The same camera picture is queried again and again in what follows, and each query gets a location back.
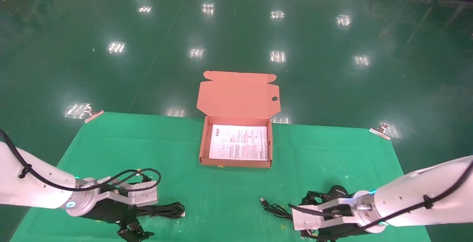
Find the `epoxy floor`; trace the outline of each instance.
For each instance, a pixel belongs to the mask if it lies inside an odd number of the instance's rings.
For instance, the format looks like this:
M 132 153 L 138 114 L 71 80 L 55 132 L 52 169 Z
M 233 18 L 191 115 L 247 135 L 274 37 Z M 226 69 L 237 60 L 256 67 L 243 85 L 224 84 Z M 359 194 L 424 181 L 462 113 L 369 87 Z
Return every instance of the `epoxy floor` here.
M 56 164 L 83 123 L 64 117 L 73 104 L 203 117 L 195 105 L 204 71 L 265 72 L 280 87 L 274 122 L 387 122 L 407 173 L 470 154 L 472 8 L 451 0 L 0 0 L 0 128 Z M 0 207 L 0 241 L 24 213 Z M 460 241 L 470 227 L 428 230 L 434 242 Z

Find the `blue indicator light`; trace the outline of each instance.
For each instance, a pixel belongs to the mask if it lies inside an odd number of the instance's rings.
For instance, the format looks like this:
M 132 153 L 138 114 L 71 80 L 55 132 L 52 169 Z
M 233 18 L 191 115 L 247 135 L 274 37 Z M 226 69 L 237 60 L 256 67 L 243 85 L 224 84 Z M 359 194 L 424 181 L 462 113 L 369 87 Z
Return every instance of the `blue indicator light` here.
M 70 201 L 66 204 L 66 208 L 73 208 L 74 206 L 76 206 L 76 202 L 75 201 Z

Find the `table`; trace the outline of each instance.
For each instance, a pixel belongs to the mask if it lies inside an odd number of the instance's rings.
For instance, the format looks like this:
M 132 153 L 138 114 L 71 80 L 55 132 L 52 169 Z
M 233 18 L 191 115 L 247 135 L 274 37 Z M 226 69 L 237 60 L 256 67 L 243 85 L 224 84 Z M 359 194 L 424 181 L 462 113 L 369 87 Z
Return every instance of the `table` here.
M 128 168 L 162 174 L 159 203 L 179 201 L 178 220 L 140 218 L 152 241 L 301 242 L 292 223 L 264 212 L 259 202 L 297 204 L 308 190 L 373 190 L 402 175 L 390 141 L 368 129 L 274 124 L 272 168 L 199 164 L 203 119 L 106 112 L 84 124 L 58 167 L 103 178 Z M 63 210 L 32 208 L 11 242 L 120 242 L 117 225 L 70 217 Z M 389 226 L 378 235 L 342 242 L 429 242 L 423 226 Z

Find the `black cable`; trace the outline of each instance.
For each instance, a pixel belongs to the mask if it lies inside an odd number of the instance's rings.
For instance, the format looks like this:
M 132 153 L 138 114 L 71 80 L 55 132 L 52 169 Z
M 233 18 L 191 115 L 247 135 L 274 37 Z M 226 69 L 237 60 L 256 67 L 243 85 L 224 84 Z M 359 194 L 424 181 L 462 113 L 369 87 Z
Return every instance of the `black cable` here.
M 137 208 L 137 216 L 163 216 L 171 219 L 181 218 L 186 211 L 184 205 L 174 202 L 168 205 L 152 205 Z
M 265 208 L 265 211 L 274 214 L 277 218 L 284 218 L 292 222 L 292 215 L 289 214 L 283 207 L 273 204 L 270 205 L 264 198 L 260 198 L 260 202 Z
M 311 209 L 307 209 L 307 208 L 297 207 L 297 206 L 294 206 L 292 204 L 289 204 L 288 206 L 289 206 L 289 208 L 292 208 L 296 211 L 299 211 L 299 212 L 305 213 L 305 214 L 310 214 L 310 215 L 317 215 L 317 216 L 323 216 L 323 217 L 334 217 L 334 216 L 338 216 L 338 215 L 351 216 L 351 215 L 343 215 L 341 212 L 332 213 L 332 212 L 315 211 L 315 210 L 311 210 Z
M 145 188 L 137 188 L 137 189 L 134 189 L 134 190 L 125 190 L 123 189 L 123 191 L 125 192 L 134 192 L 134 191 L 142 191 L 142 190 L 150 190 L 151 188 L 154 188 L 155 186 L 157 186 L 159 184 L 159 182 L 161 181 L 161 174 L 155 170 L 155 169 L 152 169 L 152 168 L 146 168 L 146 169 L 143 169 L 143 170 L 140 170 L 140 171 L 137 171 L 137 170 L 133 170 L 133 169 L 128 169 L 128 170 L 125 170 L 121 173 L 118 173 L 117 175 L 111 177 L 109 180 L 103 182 L 103 183 L 100 183 L 100 184 L 97 184 L 97 185 L 93 185 L 91 187 L 88 187 L 88 188 L 69 188 L 69 187 L 65 187 L 65 186 L 61 186 L 61 185 L 58 185 L 56 183 L 53 183 L 49 180 L 47 180 L 46 178 L 42 177 L 40 174 L 38 174 L 34 169 L 33 167 L 27 163 L 25 161 L 25 159 L 20 155 L 20 153 L 18 152 L 16 146 L 13 144 L 13 142 L 11 141 L 11 139 L 8 137 L 8 135 L 0 129 L 0 137 L 2 137 L 3 141 L 5 141 L 5 143 L 7 144 L 8 148 L 10 148 L 10 151 L 11 153 L 13 154 L 13 156 L 15 156 L 15 158 L 18 160 L 18 162 L 24 167 L 23 168 L 23 171 L 22 171 L 22 174 L 19 176 L 20 178 L 24 177 L 26 173 L 31 173 L 35 178 L 37 178 L 37 180 L 40 180 L 42 183 L 45 183 L 46 185 L 48 186 L 51 186 L 51 187 L 54 187 L 54 188 L 58 188 L 60 190 L 66 190 L 66 191 L 89 191 L 89 190 L 95 190 L 96 188 L 103 188 L 103 187 L 115 187 L 115 186 L 118 186 L 120 185 L 121 183 L 124 183 L 126 182 L 127 180 L 129 180 L 130 178 L 133 178 L 135 175 L 142 175 L 143 178 L 148 178 L 147 176 L 145 176 L 144 174 L 142 174 L 143 172 L 146 172 L 146 171 L 152 171 L 154 172 L 155 174 L 157 174 L 159 176 L 158 180 L 156 181 L 156 183 L 154 183 L 153 185 L 149 186 L 149 187 L 145 187 Z M 127 173 L 132 173 L 131 175 L 129 175 L 128 177 L 126 177 L 125 179 L 123 180 L 120 180 L 116 183 L 112 183 L 112 184 L 108 184 L 110 183 L 111 181 L 117 179 L 118 177 L 124 175 L 124 174 L 127 174 Z
M 331 236 L 314 236 L 314 237 L 311 237 L 311 238 L 314 238 L 318 241 L 328 241 L 328 240 L 336 240 L 336 239 L 339 239 L 341 237 L 347 237 L 347 236 L 350 236 L 350 235 L 356 235 L 356 234 L 359 234 L 361 232 L 363 232 L 363 230 L 365 229 L 368 229 L 370 227 L 373 227 L 375 225 L 378 225 L 380 222 L 385 222 L 389 219 L 392 219 L 394 217 L 397 217 L 399 215 L 402 215 L 402 214 L 405 214 L 405 213 L 408 213 L 412 210 L 416 210 L 416 209 L 419 209 L 421 207 L 425 207 L 425 206 L 430 206 L 432 205 L 434 202 L 437 202 L 439 200 L 442 200 L 443 198 L 446 198 L 448 197 L 449 195 L 451 195 L 453 192 L 455 192 L 459 187 L 461 187 L 463 185 L 463 183 L 466 182 L 466 180 L 468 179 L 468 177 L 470 177 L 471 175 L 471 172 L 473 171 L 473 161 L 470 163 L 470 165 L 465 169 L 465 171 L 463 172 L 463 174 L 458 178 L 458 180 L 456 180 L 456 182 L 451 186 L 449 187 L 447 190 L 445 190 L 444 192 L 440 193 L 439 195 L 435 196 L 434 198 L 431 198 L 431 199 L 428 199 L 424 202 L 420 202 L 420 203 L 417 203 L 415 205 L 412 205 L 410 207 L 407 207 L 407 208 L 404 208 L 403 210 L 399 210 L 395 213 L 392 213 L 386 217 L 383 217 L 381 218 L 380 220 L 377 220 L 376 222 L 372 222 L 371 224 L 369 225 L 365 225 L 365 226 L 362 226 L 358 229 L 355 229 L 355 230 L 351 230 L 351 231 L 348 231 L 348 232 L 342 232 L 338 235 L 331 235 Z

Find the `cardboard box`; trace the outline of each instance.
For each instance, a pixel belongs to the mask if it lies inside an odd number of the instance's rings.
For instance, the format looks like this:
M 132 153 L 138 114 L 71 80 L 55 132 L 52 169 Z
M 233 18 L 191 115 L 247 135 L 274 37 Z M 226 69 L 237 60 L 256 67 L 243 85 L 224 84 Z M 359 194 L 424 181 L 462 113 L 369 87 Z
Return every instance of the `cardboard box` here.
M 199 160 L 203 165 L 270 168 L 272 164 L 272 124 L 270 118 L 281 111 L 279 87 L 269 84 L 274 74 L 206 71 L 201 82 L 197 108 L 206 114 Z M 210 159 L 213 125 L 266 126 L 267 161 Z

